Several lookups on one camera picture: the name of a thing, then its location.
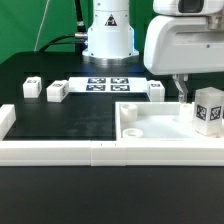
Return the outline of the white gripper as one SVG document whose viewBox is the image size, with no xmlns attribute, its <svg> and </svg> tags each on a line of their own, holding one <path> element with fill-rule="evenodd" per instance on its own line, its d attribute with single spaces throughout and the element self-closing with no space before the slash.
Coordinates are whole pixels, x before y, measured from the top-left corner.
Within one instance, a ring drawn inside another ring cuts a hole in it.
<svg viewBox="0 0 224 224">
<path fill-rule="evenodd" d="M 149 24 L 143 61 L 154 75 L 174 74 L 180 103 L 187 102 L 188 73 L 224 71 L 224 31 L 205 17 L 157 16 Z"/>
</svg>

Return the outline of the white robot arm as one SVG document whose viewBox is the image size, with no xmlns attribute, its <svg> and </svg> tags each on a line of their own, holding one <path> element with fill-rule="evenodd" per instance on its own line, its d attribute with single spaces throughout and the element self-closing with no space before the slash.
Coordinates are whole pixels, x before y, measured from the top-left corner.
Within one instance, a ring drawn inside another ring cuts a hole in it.
<svg viewBox="0 0 224 224">
<path fill-rule="evenodd" d="M 184 102 L 184 79 L 192 73 L 224 71 L 224 0 L 153 0 L 158 14 L 149 23 L 144 66 L 171 75 Z M 129 24 L 129 0 L 93 0 L 93 23 L 83 60 L 119 65 L 139 56 Z"/>
</svg>

